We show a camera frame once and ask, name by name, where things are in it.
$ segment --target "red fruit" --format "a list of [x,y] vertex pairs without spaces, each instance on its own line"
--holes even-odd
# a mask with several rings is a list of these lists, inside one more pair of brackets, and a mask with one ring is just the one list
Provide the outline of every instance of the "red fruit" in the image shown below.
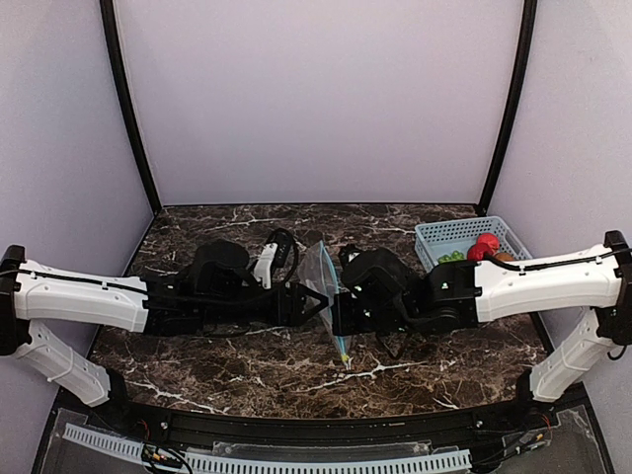
[[494,255],[494,251],[487,244],[474,244],[467,251],[467,260],[473,260],[474,262],[480,262],[486,255]]
[[501,242],[498,240],[494,234],[490,234],[486,232],[485,234],[481,234],[476,239],[477,244],[487,244],[494,251],[494,253],[498,252],[501,248]]

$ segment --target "marble table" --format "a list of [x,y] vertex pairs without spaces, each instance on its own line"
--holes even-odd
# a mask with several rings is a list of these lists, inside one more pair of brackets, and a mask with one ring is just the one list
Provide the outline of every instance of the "marble table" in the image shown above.
[[[196,247],[223,238],[258,255],[277,227],[301,251],[321,239],[336,261],[349,243],[387,247],[417,272],[416,224],[474,217],[470,205],[269,204],[165,208],[131,265],[168,274]],[[393,350],[403,336],[386,343]],[[246,417],[363,418],[454,410],[509,400],[516,378],[545,358],[528,315],[440,337],[414,336],[392,360],[372,335],[355,336],[346,370],[318,318],[296,329],[255,325],[233,339],[146,337],[104,328],[91,359],[125,377],[135,402]]]

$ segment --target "black frame bar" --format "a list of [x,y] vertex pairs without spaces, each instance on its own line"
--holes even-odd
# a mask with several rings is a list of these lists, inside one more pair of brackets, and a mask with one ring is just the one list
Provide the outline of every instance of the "black frame bar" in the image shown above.
[[483,192],[477,206],[477,211],[482,215],[487,214],[487,210],[492,202],[496,184],[501,176],[503,162],[505,161],[505,155],[507,154],[507,147],[509,146],[510,139],[512,137],[515,114],[517,113],[517,107],[520,102],[522,84],[524,83],[524,76],[526,74],[526,65],[529,58],[529,52],[531,50],[531,39],[533,38],[536,9],[537,0],[524,0],[520,35],[517,41],[515,62],[513,63],[512,82],[510,83],[510,90],[507,95],[505,113],[503,114],[503,121],[501,121],[501,129],[498,133],[496,148],[494,149],[494,155],[492,156],[492,163],[490,164],[487,179],[485,180],[485,186],[483,187]]
[[127,129],[127,137],[129,138],[129,145],[134,155],[136,167],[140,174],[140,180],[142,186],[145,189],[145,195],[151,210],[154,215],[160,212],[162,209],[162,203],[158,196],[158,190],[154,183],[153,176],[151,175],[151,169],[149,162],[147,161],[147,154],[142,144],[140,137],[140,130],[138,128],[138,122],[134,113],[134,107],[131,101],[131,95],[129,94],[129,85],[127,84],[127,76],[125,74],[125,67],[122,61],[122,52],[120,50],[119,42],[119,29],[117,28],[117,16],[115,12],[115,6],[113,0],[100,0],[101,4],[101,18],[103,20],[103,31],[106,37],[106,45],[108,46],[108,56],[110,57],[110,66],[112,68],[112,75],[115,79],[115,86],[117,88],[118,103],[120,105],[120,112],[125,122],[125,128]]

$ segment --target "transparent plastic bag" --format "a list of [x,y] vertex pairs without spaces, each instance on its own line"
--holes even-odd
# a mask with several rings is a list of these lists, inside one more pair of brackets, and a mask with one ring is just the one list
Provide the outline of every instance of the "transparent plastic bag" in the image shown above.
[[340,291],[340,287],[338,285],[338,273],[322,240],[307,249],[297,273],[301,283],[314,291],[327,295],[329,298],[330,306],[323,309],[319,315],[323,323],[325,323],[329,335],[332,337],[341,361],[347,369],[351,368],[348,349],[351,346],[352,337],[334,336],[332,333],[331,305],[334,304],[334,295]]

